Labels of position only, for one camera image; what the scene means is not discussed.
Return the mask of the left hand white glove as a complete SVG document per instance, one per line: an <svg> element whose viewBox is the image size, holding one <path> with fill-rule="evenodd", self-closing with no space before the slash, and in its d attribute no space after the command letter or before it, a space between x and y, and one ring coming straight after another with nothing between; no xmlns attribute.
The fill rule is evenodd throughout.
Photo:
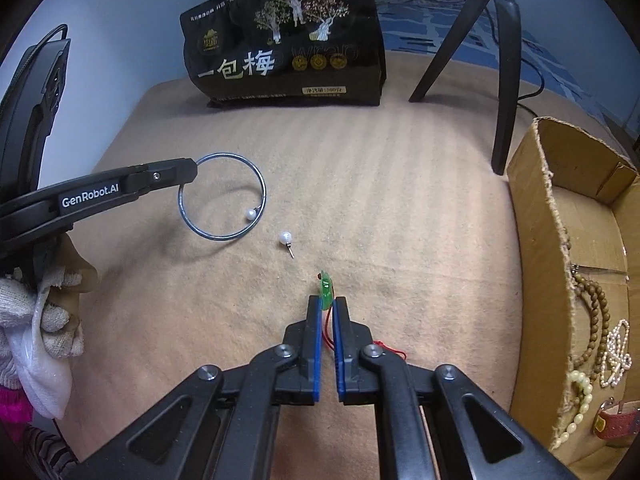
<svg viewBox="0 0 640 480"><path fill-rule="evenodd" d="M98 272L64 234L36 284L20 269L1 272L1 387L25 393L40 416L61 419L70 402L70 361L85 351L80 296Z"/></svg>

